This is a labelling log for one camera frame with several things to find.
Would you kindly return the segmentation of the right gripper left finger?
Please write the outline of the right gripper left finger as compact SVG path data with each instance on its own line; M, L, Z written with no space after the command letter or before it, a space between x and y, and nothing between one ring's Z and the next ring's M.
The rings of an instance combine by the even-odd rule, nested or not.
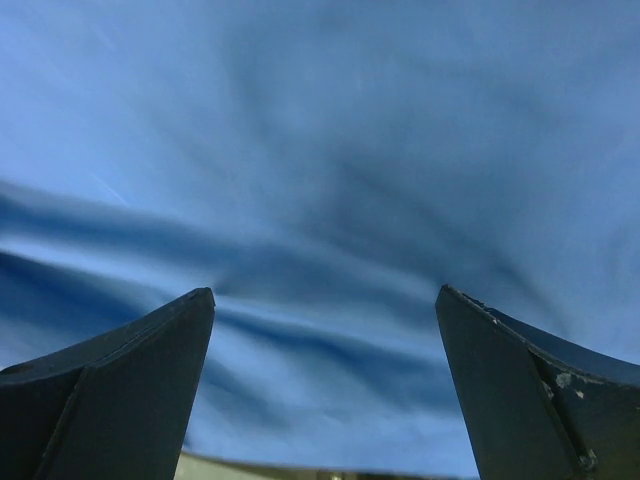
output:
M1 372L4 479L173 478L214 320L208 288Z

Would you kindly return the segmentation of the blue surgical drape cloth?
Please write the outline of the blue surgical drape cloth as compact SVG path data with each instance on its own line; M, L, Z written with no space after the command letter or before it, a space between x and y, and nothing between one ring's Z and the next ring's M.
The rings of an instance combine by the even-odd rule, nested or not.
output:
M639 359L635 1L5 1L1 363L198 287L185 439L471 477L450 284Z

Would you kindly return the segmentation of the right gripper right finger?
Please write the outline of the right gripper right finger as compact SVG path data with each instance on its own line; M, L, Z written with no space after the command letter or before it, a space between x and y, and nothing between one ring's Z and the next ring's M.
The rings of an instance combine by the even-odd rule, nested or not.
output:
M449 285L435 304L483 479L639 477L639 368Z

